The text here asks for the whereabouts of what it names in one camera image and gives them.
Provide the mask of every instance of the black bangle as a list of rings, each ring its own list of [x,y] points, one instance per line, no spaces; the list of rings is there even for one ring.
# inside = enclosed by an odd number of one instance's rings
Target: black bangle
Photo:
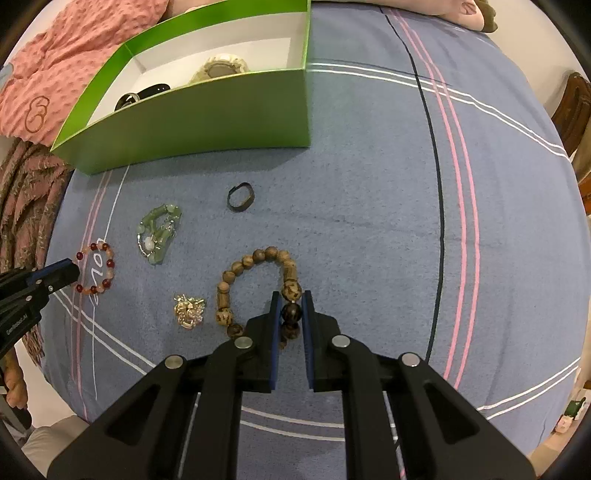
[[[243,187],[246,187],[248,189],[248,197],[240,205],[232,205],[232,202],[230,202],[230,197],[232,196],[232,194],[234,192],[236,192],[237,190],[239,190]],[[250,183],[248,183],[247,181],[244,181],[240,185],[235,186],[232,190],[230,190],[228,192],[228,208],[233,212],[243,212],[244,210],[249,208],[250,205],[252,205],[252,202],[254,202],[254,201],[255,201],[255,191],[252,188],[252,185]]]

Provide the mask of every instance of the pink blanket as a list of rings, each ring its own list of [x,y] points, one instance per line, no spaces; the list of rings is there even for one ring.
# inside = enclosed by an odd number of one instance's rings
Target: pink blanket
[[[92,77],[126,40],[155,25],[168,0],[72,0],[12,60],[0,135],[50,147]]]

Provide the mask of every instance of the green box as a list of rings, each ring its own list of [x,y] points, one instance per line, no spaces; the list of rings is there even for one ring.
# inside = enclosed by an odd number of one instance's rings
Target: green box
[[[309,28],[310,0],[223,0],[162,22],[115,51],[51,151],[93,174],[205,151],[309,147]],[[189,85],[220,53],[250,71]],[[123,94],[156,83],[171,90],[113,111]]]

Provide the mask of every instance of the silver rivet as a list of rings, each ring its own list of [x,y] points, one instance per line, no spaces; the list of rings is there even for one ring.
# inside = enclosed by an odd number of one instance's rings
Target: silver rivet
[[[416,353],[405,353],[402,356],[402,363],[407,367],[416,367],[421,363],[421,359]]]
[[[345,335],[336,335],[331,341],[339,348],[346,348],[351,344],[351,339]]]
[[[252,344],[253,341],[250,337],[238,337],[236,340],[234,340],[234,345],[236,346],[236,348],[239,348],[240,350],[250,348],[252,347]]]
[[[174,370],[183,366],[183,357],[178,355],[171,355],[164,361],[166,368]]]

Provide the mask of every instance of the human hand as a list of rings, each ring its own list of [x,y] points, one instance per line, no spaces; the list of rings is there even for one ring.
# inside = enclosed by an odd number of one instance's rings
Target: human hand
[[[18,364],[17,352],[13,348],[4,357],[4,383],[8,390],[6,401],[12,408],[25,408],[29,396],[22,368]]]

